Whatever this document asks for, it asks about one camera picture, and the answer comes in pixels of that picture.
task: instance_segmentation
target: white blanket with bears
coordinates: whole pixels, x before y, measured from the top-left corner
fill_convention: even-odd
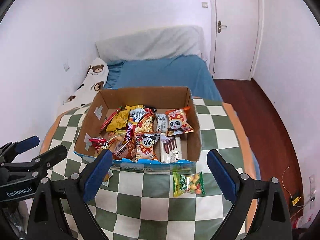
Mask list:
[[[58,108],[58,115],[75,107],[91,103],[97,92],[103,89],[108,78],[109,68],[100,58],[96,58],[87,71],[81,86]]]

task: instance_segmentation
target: white wall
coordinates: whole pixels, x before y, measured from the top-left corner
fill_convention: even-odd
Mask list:
[[[320,27],[303,0],[264,0],[264,27],[254,79],[279,113],[296,151],[304,191],[320,185]],[[308,204],[304,216],[320,208]]]
[[[0,146],[39,136],[97,56],[83,0],[15,0],[0,23]],[[64,71],[68,62],[70,69]],[[28,161],[40,147],[17,157]]]
[[[201,2],[207,2],[208,8],[202,8]],[[86,8],[95,40],[150,28],[199,25],[204,30],[209,68],[210,0],[86,0]]]

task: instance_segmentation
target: green snack bag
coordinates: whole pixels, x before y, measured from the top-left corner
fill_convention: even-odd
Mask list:
[[[178,197],[184,192],[205,195],[202,171],[194,175],[173,173],[173,197]]]

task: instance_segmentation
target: white door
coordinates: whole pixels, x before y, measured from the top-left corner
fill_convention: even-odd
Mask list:
[[[215,79],[247,80],[256,47],[259,0],[216,0],[216,53],[210,65]]]

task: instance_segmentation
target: pillow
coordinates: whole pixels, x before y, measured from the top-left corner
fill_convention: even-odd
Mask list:
[[[103,89],[108,78],[108,65],[96,58],[89,65],[87,76],[80,87],[58,108],[58,115],[75,107],[91,103],[97,92]]]
[[[197,55],[207,60],[203,29],[199,26],[175,26],[149,29],[143,32],[96,42],[105,62],[145,60]]]

